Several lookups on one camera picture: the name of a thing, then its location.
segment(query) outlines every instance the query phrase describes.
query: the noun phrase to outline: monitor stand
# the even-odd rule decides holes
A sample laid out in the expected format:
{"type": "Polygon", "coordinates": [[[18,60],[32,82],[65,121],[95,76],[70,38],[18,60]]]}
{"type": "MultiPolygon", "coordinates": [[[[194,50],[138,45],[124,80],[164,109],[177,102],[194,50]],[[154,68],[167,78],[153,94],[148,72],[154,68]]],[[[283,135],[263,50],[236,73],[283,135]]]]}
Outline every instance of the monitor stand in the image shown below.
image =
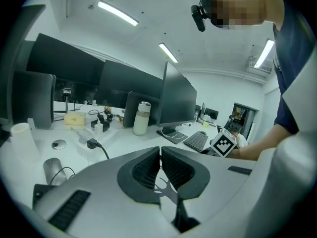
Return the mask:
{"type": "Polygon", "coordinates": [[[173,144],[184,141],[188,136],[175,130],[176,127],[164,127],[162,130],[157,130],[157,133],[173,144]]]}

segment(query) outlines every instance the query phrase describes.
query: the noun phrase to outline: person's arm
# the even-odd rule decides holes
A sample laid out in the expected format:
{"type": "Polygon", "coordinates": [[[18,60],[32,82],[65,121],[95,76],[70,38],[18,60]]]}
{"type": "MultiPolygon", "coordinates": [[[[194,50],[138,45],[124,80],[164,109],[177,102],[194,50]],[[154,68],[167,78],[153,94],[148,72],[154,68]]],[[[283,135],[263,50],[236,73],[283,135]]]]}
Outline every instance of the person's arm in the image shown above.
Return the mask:
{"type": "Polygon", "coordinates": [[[291,133],[289,133],[284,127],[279,124],[275,124],[262,140],[252,145],[233,150],[227,157],[256,161],[263,150],[276,147],[283,139],[289,137],[290,135],[291,133]]]}

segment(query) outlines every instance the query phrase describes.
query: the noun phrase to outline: white bottle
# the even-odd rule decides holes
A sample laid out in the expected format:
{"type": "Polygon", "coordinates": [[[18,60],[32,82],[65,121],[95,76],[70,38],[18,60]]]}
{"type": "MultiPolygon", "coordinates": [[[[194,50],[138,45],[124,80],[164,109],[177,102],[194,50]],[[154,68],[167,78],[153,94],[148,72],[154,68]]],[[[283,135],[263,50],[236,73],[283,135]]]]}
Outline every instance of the white bottle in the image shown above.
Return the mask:
{"type": "Polygon", "coordinates": [[[98,119],[98,122],[95,125],[95,136],[96,136],[96,139],[101,139],[104,125],[100,123],[100,120],[98,117],[97,119],[98,119]]]}
{"type": "Polygon", "coordinates": [[[151,104],[145,101],[139,103],[137,114],[135,115],[133,133],[137,136],[143,136],[147,132],[151,104]]]}

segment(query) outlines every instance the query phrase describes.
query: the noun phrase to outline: navy shirt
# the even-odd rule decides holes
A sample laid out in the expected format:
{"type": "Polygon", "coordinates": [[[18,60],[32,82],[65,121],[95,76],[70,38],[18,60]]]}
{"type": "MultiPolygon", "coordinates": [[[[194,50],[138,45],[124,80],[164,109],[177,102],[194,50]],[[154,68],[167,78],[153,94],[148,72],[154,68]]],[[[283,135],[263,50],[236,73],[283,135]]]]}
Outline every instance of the navy shirt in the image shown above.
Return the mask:
{"type": "MultiPolygon", "coordinates": [[[[281,95],[292,84],[309,59],[316,38],[309,24],[286,0],[284,21],[280,31],[273,25],[276,57],[273,60],[281,95]]],[[[291,134],[298,132],[296,122],[281,97],[274,124],[283,126],[291,134]]]]}

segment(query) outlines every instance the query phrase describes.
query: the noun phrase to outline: computer mouse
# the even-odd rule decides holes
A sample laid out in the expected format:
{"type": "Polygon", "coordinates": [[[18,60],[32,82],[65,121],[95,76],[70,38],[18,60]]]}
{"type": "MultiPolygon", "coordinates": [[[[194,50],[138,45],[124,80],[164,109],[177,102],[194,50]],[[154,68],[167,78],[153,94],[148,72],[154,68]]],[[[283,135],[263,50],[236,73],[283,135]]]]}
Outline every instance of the computer mouse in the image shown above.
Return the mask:
{"type": "Polygon", "coordinates": [[[60,171],[62,168],[63,167],[61,166],[58,158],[51,158],[43,163],[45,178],[48,185],[61,185],[64,181],[66,181],[66,174],[64,170],[60,171]]]}

